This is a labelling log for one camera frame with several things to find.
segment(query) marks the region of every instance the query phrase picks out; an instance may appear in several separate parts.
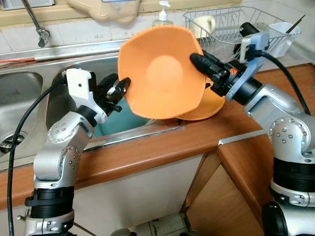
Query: faucet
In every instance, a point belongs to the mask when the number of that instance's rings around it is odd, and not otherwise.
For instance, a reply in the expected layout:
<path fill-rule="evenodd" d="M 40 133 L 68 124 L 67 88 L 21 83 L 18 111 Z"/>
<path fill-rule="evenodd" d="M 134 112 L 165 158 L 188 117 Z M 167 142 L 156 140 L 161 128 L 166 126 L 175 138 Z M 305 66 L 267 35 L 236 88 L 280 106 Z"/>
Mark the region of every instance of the faucet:
<path fill-rule="evenodd" d="M 26 11 L 28 11 L 28 14 L 30 15 L 32 21 L 34 22 L 34 25 L 36 27 L 36 32 L 39 35 L 39 42 L 38 42 L 38 46 L 40 48 L 44 48 L 45 45 L 48 43 L 48 39 L 50 37 L 50 33 L 48 30 L 46 30 L 44 27 L 42 27 L 38 20 L 36 19 L 34 12 L 28 2 L 28 0 L 22 0 L 24 7 L 26 9 Z"/>

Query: sink drain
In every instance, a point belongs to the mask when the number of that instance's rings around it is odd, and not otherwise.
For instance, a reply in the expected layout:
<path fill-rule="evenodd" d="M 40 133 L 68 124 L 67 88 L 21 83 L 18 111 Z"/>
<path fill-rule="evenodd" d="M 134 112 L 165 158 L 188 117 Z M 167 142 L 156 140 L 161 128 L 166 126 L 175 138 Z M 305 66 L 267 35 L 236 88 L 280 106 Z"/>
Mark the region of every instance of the sink drain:
<path fill-rule="evenodd" d="M 10 133 L 6 138 L 0 143 L 0 156 L 7 154 L 10 152 L 13 142 L 13 135 L 14 133 Z M 19 145 L 24 139 L 26 135 L 19 134 L 17 145 Z"/>

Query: sink basin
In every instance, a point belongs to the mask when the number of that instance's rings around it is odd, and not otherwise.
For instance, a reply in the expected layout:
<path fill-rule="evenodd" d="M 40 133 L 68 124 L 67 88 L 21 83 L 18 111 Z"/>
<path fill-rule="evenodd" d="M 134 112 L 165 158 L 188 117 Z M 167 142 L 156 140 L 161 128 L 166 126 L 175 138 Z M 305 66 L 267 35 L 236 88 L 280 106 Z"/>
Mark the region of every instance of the sink basin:
<path fill-rule="evenodd" d="M 23 114 L 40 96 L 43 79 L 32 72 L 0 75 L 0 156 L 10 151 L 14 131 Z M 21 143 L 31 132 L 37 109 L 26 120 L 19 136 Z"/>
<path fill-rule="evenodd" d="M 96 81 L 99 83 L 109 74 L 117 73 L 117 57 L 104 58 L 98 61 L 85 61 L 77 63 L 69 68 L 82 68 L 88 71 L 93 71 L 96 75 Z M 53 82 L 60 80 L 61 77 L 62 73 L 60 72 Z M 120 113 L 113 112 L 106 123 L 98 124 L 95 127 L 94 137 L 97 138 L 134 129 L 146 125 L 150 121 L 150 119 L 142 118 L 133 114 L 124 98 L 118 105 L 122 107 L 122 111 Z M 46 115 L 47 129 L 49 129 L 69 111 L 73 111 L 75 109 L 75 103 L 70 97 L 67 87 L 58 88 L 51 92 Z"/>

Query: soap dispenser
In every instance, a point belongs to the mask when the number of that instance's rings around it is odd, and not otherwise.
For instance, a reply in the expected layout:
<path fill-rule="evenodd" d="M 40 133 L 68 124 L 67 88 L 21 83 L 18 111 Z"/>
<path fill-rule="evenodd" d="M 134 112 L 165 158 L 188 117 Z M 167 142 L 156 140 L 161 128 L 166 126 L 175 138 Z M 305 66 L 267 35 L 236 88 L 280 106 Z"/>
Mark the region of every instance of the soap dispenser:
<path fill-rule="evenodd" d="M 167 20 L 167 14 L 165 11 L 165 7 L 171 7 L 171 5 L 168 1 L 159 1 L 159 4 L 162 6 L 162 11 L 159 13 L 158 19 L 153 21 L 152 27 L 174 25 L 172 21 Z"/>

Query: dish rack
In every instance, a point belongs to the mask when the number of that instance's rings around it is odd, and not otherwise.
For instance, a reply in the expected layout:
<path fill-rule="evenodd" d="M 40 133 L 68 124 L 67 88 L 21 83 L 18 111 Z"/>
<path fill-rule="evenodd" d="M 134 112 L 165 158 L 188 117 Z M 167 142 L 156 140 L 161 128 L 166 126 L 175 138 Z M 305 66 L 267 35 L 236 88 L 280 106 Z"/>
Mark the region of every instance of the dish rack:
<path fill-rule="evenodd" d="M 216 20 L 216 29 L 214 32 L 210 33 L 194 22 L 195 18 L 201 16 L 214 17 Z M 228 62 L 239 57 L 240 48 L 236 52 L 233 52 L 233 50 L 236 44 L 242 42 L 243 37 L 239 33 L 242 23 L 250 22 L 259 31 L 268 31 L 270 24 L 284 22 L 267 12 L 246 6 L 187 12 L 184 14 L 184 17 L 186 19 L 186 29 L 192 31 L 192 27 L 195 27 L 195 37 L 202 49 L 223 62 Z M 283 41 L 282 39 L 288 36 L 269 38 L 267 52 L 272 54 L 278 44 Z"/>

